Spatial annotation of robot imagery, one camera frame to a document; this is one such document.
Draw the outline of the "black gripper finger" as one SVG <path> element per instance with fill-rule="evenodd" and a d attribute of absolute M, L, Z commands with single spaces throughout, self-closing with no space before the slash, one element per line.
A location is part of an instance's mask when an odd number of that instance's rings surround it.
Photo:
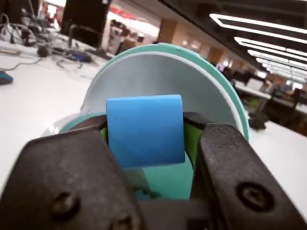
<path fill-rule="evenodd" d="M 211 230 L 304 230 L 290 198 L 232 125 L 185 112 L 184 123 L 201 132 L 190 198 L 206 202 Z"/>
<path fill-rule="evenodd" d="M 142 230 L 144 220 L 100 129 L 104 115 L 22 149 L 0 197 L 3 230 Z"/>

